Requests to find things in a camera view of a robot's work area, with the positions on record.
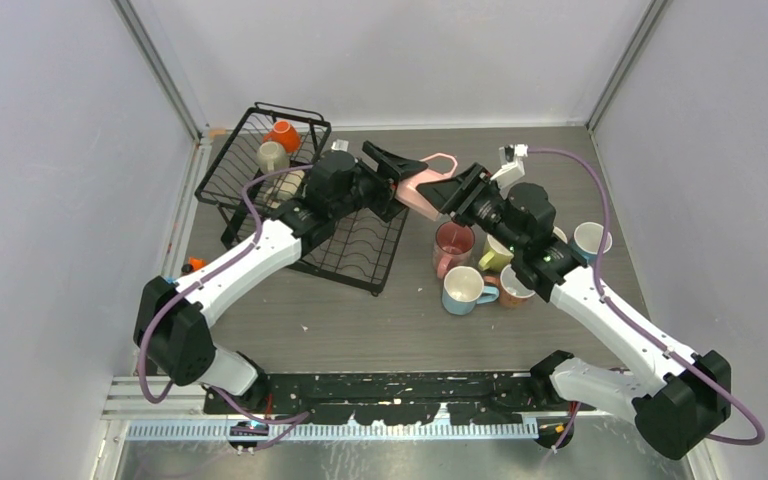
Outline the large pink mug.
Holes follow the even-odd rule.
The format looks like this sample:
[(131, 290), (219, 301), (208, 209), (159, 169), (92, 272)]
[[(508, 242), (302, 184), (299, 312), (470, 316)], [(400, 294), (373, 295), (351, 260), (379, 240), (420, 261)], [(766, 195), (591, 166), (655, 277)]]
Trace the large pink mug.
[(434, 236), (432, 267), (438, 279), (443, 279), (453, 268), (465, 265), (475, 245), (475, 233), (471, 227), (455, 222), (441, 224)]

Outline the light green mug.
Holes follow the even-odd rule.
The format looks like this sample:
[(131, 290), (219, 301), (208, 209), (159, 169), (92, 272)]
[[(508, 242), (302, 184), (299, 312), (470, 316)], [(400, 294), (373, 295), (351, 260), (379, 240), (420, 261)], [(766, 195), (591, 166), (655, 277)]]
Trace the light green mug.
[(487, 234), (478, 268), (482, 271), (501, 272), (513, 258), (514, 252), (509, 247)]

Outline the light blue cup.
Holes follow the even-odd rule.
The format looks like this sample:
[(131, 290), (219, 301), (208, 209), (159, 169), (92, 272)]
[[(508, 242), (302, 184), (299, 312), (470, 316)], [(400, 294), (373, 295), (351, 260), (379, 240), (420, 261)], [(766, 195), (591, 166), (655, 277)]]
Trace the light blue cup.
[(443, 279), (441, 301), (452, 315), (468, 315), (477, 305), (495, 302), (499, 296), (499, 288), (488, 284), (473, 267), (457, 266)]

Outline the small pink cup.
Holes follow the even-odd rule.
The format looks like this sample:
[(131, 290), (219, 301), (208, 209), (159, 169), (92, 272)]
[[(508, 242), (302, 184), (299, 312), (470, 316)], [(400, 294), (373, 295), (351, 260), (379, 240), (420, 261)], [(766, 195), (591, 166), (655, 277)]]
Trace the small pink cup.
[(484, 280), (499, 290), (498, 302), (506, 308), (517, 308), (536, 295), (518, 280), (511, 265), (505, 266), (499, 274), (485, 275)]

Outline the black wire dish rack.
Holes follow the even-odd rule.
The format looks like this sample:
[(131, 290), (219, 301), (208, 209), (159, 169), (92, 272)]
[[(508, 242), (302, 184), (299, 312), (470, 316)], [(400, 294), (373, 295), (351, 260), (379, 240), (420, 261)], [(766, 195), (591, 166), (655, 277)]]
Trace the black wire dish rack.
[(423, 172), (418, 161), (370, 141), (359, 159), (330, 142), (318, 112), (265, 102), (249, 107), (196, 187), (226, 223), (231, 250), (256, 217), (288, 221), (302, 238), (292, 269), (379, 295), (407, 217), (396, 189)]

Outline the blue floral mug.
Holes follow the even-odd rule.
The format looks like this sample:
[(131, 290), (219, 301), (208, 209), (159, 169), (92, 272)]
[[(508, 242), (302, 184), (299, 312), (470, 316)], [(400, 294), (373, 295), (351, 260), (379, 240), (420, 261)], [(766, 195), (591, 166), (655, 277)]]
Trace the blue floral mug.
[(607, 254), (611, 250), (613, 237), (602, 224), (584, 222), (573, 231), (569, 245), (589, 266), (593, 266), (599, 253)]

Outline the yellow mug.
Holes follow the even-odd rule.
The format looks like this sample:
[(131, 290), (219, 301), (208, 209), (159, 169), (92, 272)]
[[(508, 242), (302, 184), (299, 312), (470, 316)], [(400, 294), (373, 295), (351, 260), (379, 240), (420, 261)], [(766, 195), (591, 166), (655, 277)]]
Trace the yellow mug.
[(567, 241), (568, 241), (567, 235), (566, 235), (566, 234), (564, 233), (564, 231), (563, 231), (561, 228), (559, 228), (559, 227), (555, 227), (555, 228), (553, 229), (553, 234), (554, 234), (554, 235), (555, 235), (557, 238), (559, 238), (561, 241), (563, 241), (563, 242), (567, 242)]

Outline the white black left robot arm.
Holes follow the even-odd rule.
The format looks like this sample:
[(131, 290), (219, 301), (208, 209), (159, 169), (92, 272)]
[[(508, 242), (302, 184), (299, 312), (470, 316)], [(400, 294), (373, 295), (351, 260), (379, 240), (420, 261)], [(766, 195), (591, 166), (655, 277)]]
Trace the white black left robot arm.
[(260, 282), (297, 262), (335, 232), (345, 217), (368, 209), (383, 221), (405, 210), (397, 198), (402, 183), (427, 170), (427, 163), (407, 159), (365, 142), (374, 166), (344, 150), (329, 150), (312, 164), (299, 165), (303, 190), (262, 219), (249, 195), (242, 196), (255, 231), (217, 260), (170, 282), (162, 276), (143, 288), (134, 342), (139, 349), (137, 376), (146, 400), (146, 375), (153, 362), (170, 385), (200, 383), (228, 393), (240, 412), (258, 412), (267, 389), (260, 369), (245, 355), (215, 344), (211, 328), (223, 313)]

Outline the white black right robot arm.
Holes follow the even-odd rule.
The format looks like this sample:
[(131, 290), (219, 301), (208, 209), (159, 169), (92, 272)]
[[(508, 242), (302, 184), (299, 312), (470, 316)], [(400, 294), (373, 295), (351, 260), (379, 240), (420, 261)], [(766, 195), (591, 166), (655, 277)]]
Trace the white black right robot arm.
[(547, 303), (569, 314), (630, 370), (594, 367), (556, 351), (532, 369), (534, 403), (556, 410), (581, 402), (633, 424), (662, 456), (679, 460), (731, 414), (722, 396), (731, 389), (731, 366), (718, 352), (695, 352), (661, 331), (635, 309), (623, 321), (623, 300), (595, 281), (593, 269), (554, 232), (556, 210), (545, 189), (521, 182), (507, 195), (479, 165), (450, 179), (418, 185), (439, 213), (477, 225), (512, 249), (516, 277)]

